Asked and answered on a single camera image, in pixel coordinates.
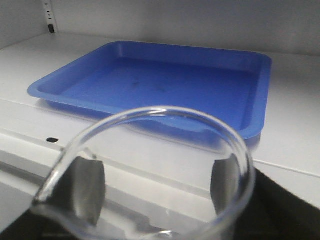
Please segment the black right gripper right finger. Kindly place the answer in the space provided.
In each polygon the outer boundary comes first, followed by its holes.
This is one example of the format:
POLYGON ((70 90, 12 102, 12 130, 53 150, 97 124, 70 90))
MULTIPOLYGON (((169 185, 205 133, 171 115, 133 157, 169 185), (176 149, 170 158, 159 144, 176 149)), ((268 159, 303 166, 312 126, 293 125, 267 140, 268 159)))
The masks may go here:
POLYGON ((257 168, 239 175, 235 158, 217 160, 211 172, 217 218, 211 235, 222 240, 318 240, 320 210, 257 168))

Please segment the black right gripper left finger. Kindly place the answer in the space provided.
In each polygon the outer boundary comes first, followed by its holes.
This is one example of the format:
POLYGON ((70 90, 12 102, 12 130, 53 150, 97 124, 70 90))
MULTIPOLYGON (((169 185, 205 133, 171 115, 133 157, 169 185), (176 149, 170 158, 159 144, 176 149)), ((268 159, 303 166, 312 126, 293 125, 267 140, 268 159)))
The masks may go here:
POLYGON ((56 166, 30 208, 0 234, 2 240, 102 240, 97 223, 105 201, 105 170, 99 160, 77 157, 56 166))

